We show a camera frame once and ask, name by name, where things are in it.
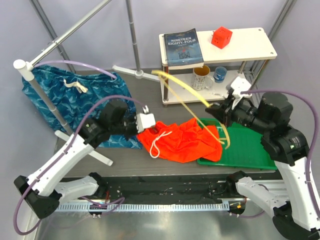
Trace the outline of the orange shorts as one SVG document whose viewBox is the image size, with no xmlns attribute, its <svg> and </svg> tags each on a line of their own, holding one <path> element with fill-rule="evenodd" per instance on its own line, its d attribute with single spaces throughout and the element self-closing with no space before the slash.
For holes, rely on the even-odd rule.
<svg viewBox="0 0 320 240">
<path fill-rule="evenodd" d="M 153 159 L 160 158 L 183 164 L 200 158 L 218 162 L 223 153 L 219 138 L 215 126 L 202 128 L 195 118 L 180 125 L 166 125 L 158 121 L 154 127 L 137 136 Z"/>
</svg>

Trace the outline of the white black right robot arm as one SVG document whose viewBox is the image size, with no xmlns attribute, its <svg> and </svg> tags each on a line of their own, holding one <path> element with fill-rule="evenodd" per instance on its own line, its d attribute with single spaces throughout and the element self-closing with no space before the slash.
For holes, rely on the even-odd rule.
<svg viewBox="0 0 320 240">
<path fill-rule="evenodd" d="M 285 94 L 267 91 L 258 107 L 245 98 L 229 95 L 214 102 L 206 112 L 229 127 L 240 124 L 261 135 L 261 145 L 274 161 L 288 198 L 275 195 L 243 171 L 226 179 L 226 193 L 249 198 L 272 219 L 288 240 L 317 240 L 320 237 L 320 197 L 311 171 L 313 146 L 302 132 L 290 126 L 293 106 Z"/>
</svg>

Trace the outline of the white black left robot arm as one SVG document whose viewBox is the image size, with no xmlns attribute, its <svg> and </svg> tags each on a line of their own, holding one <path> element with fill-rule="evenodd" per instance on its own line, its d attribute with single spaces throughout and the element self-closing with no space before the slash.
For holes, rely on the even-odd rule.
<svg viewBox="0 0 320 240">
<path fill-rule="evenodd" d="M 132 100 L 133 98 L 124 95 L 111 95 L 94 104 L 75 133 L 50 160 L 29 176 L 20 175 L 14 180 L 14 185 L 21 194 L 19 203 L 26 202 L 42 220 L 65 202 L 87 196 L 102 199 L 108 185 L 96 172 L 78 180 L 61 180 L 81 159 L 111 136 L 121 136 L 128 141 L 142 132 L 141 116 L 128 112 L 128 102 Z"/>
</svg>

